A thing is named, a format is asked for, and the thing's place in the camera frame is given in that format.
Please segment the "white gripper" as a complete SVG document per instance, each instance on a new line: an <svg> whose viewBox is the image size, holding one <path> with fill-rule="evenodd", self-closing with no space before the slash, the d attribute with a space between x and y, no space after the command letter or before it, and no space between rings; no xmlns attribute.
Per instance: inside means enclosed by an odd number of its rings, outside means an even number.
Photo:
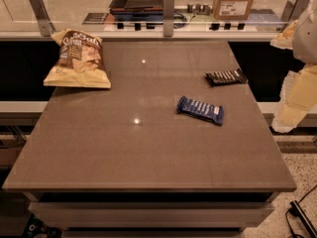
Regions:
<svg viewBox="0 0 317 238"><path fill-rule="evenodd" d="M288 72L271 123L275 132L288 133L317 105L317 0L311 0L298 21L288 25L270 44L282 50L293 49L293 55L307 63L300 72Z"/></svg>

